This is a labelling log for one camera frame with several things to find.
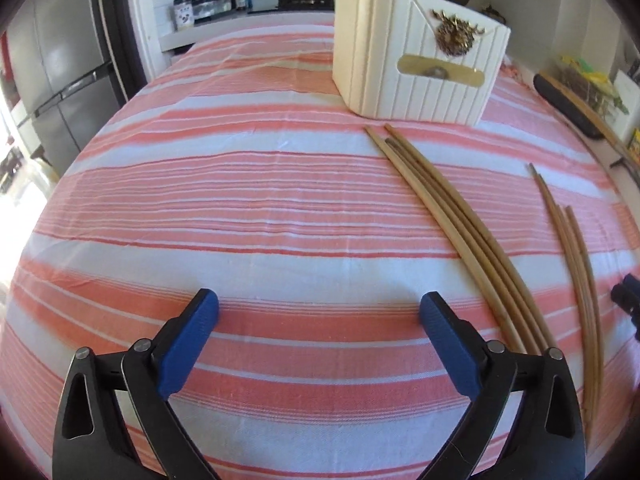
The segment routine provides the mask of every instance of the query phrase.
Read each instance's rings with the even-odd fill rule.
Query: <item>wooden stick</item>
[[[567,218],[563,211],[558,207],[556,202],[546,185],[545,180],[536,171],[533,164],[529,167],[532,169],[540,193],[545,201],[546,209],[551,216],[556,233],[564,251],[569,274],[574,284],[575,296],[578,304],[578,314],[580,315],[580,325],[582,328],[582,355],[584,366],[584,388],[582,391],[582,424],[584,426],[584,437],[587,448],[591,443],[591,433],[593,430],[593,409],[595,404],[595,391],[597,390],[598,378],[596,376],[596,336],[591,324],[590,309],[588,306],[588,292],[586,290],[586,277],[580,272],[578,261],[580,258],[577,243],[572,241]]]
[[[602,134],[602,136],[606,139],[606,141],[610,144],[610,146],[622,157],[624,158],[632,168],[636,171],[640,171],[640,166],[633,158],[629,150],[626,146],[620,141],[619,138],[616,137],[616,134],[612,131],[609,125],[587,104],[583,99],[578,97],[571,89],[564,86],[561,82],[559,82],[553,76],[550,76],[546,71],[541,70],[540,76],[542,76],[546,81],[552,85],[556,90],[558,90],[565,98],[569,99],[572,104],[580,110],[580,112],[588,118],[594,126],[597,127],[598,131]]]
[[[522,315],[527,321],[527,325],[534,335],[538,347],[546,349],[551,346],[557,346],[556,339],[549,330],[546,324],[545,318],[542,316],[533,296],[527,285],[524,283],[520,273],[516,270],[515,266],[511,262],[510,258],[504,253],[503,248],[491,234],[491,231],[484,225],[484,222],[478,217],[476,212],[466,202],[466,200],[460,195],[458,190],[440,173],[430,161],[425,158],[408,140],[406,140],[398,130],[396,130],[390,124],[386,124],[385,128],[395,140],[415,159],[424,172],[431,175],[432,179],[436,181],[439,186],[444,190],[444,194],[448,195],[452,202],[454,202],[459,211],[465,216],[476,228],[476,231],[481,235],[484,241],[487,243],[491,252],[502,264],[505,272],[513,282],[514,286],[518,290],[518,296],[524,300],[527,305],[527,309],[522,311]]]
[[[476,257],[476,260],[480,263],[482,270],[484,270],[484,273],[487,275],[494,286],[494,289],[498,293],[502,304],[506,307],[511,320],[524,343],[527,353],[542,354],[542,350],[546,348],[541,349],[538,347],[531,330],[527,326],[521,312],[521,307],[515,301],[518,293],[513,282],[509,279],[507,273],[504,272],[503,266],[491,252],[484,239],[478,234],[473,224],[460,212],[451,197],[444,193],[436,181],[422,170],[420,165],[418,165],[408,152],[404,150],[397,140],[389,138],[385,142],[391,146],[407,167],[414,172],[414,175],[420,180],[422,185],[429,191],[434,199],[436,199],[438,205],[456,227],[457,231],[465,239],[469,249]]]
[[[394,150],[387,146],[370,127],[366,126],[365,131],[369,134],[369,137],[376,143],[380,150],[386,155],[391,163],[396,167],[396,170],[402,175],[406,182],[415,191],[416,195],[426,208],[431,212],[435,221],[442,228],[447,238],[451,241],[453,247],[456,249],[463,263],[466,265],[469,273],[475,280],[478,288],[482,292],[482,295],[487,300],[489,307],[491,308],[498,326],[506,339],[507,346],[515,352],[525,352],[522,339],[518,335],[513,322],[509,318],[507,311],[498,297],[494,286],[489,281],[487,275],[482,270],[482,267],[476,260],[474,254],[469,250],[464,238],[460,235],[442,208],[438,205],[434,197],[422,186],[422,183],[413,174],[413,172],[406,166],[406,164],[396,155]]]
[[[580,253],[580,258],[582,260],[582,268],[584,269],[584,273],[586,275],[588,293],[591,298],[591,321],[592,321],[593,329],[595,331],[595,339],[596,339],[596,352],[597,352],[596,377],[598,378],[598,381],[596,384],[596,393],[594,396],[594,407],[593,407],[593,419],[595,420],[598,414],[600,399],[602,398],[602,385],[604,382],[604,341],[602,338],[602,324],[600,321],[600,307],[598,305],[598,292],[596,290],[596,282],[593,275],[593,267],[591,267],[591,260],[589,259],[589,251],[587,250],[587,245],[584,242],[584,237],[582,236],[582,231],[580,230],[580,224],[578,224],[578,219],[575,217],[574,210],[571,206],[567,206],[565,211],[566,211],[566,216],[568,218],[569,226],[571,227],[571,231],[575,237],[577,250]]]

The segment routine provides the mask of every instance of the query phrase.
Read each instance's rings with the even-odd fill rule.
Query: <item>refrigerator handle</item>
[[[60,97],[66,99],[70,95],[75,94],[76,92],[81,91],[83,88],[89,86],[91,83],[98,81],[98,76],[95,73],[95,70],[90,74],[80,78],[78,81],[71,83],[67,86],[62,92],[60,92]]]
[[[100,22],[102,24],[102,30],[104,31],[104,39],[107,43],[107,50],[109,51],[109,57],[111,58],[111,62],[113,63],[113,69],[116,73],[116,79],[118,80],[118,85],[120,86],[120,91],[124,96],[124,101],[129,102],[129,97],[127,96],[127,91],[124,87],[124,83],[122,82],[122,76],[120,75],[120,70],[118,69],[118,64],[115,61],[115,56],[113,55],[113,47],[111,46],[111,38],[109,37],[109,29],[107,28],[107,20],[104,17],[104,4],[102,0],[98,0],[98,10],[100,11]]]

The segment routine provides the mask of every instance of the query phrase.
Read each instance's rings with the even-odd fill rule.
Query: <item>striped tablecloth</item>
[[[345,108],[331,19],[265,18],[195,45],[60,181],[20,260],[0,343],[2,415],[47,474],[73,350],[153,337],[201,287],[219,295],[220,322],[171,402],[224,480],[413,480],[464,412],[418,323],[420,297],[437,290],[485,338],[500,333],[440,228],[362,131],[370,121]],[[526,164],[574,207],[606,341],[596,462],[640,376],[640,344],[608,297],[640,272],[628,208],[575,134],[505,73],[476,128],[395,126],[512,258],[581,396],[574,290]],[[512,401],[482,467],[504,443]]]

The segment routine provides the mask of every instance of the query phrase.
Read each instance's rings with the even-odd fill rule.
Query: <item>stainless steel refrigerator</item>
[[[18,93],[61,176],[146,82],[127,9],[126,0],[26,0],[7,29]]]

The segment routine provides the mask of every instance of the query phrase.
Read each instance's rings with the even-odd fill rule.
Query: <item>kitchen counter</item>
[[[174,48],[209,40],[220,34],[238,30],[238,28],[284,25],[287,23],[285,16],[292,12],[318,14],[319,16],[333,14],[331,10],[274,10],[273,12],[260,12],[257,14],[247,14],[239,11],[236,14],[231,14],[212,22],[201,23],[192,28],[165,34],[160,38],[160,49],[162,52],[168,52]]]

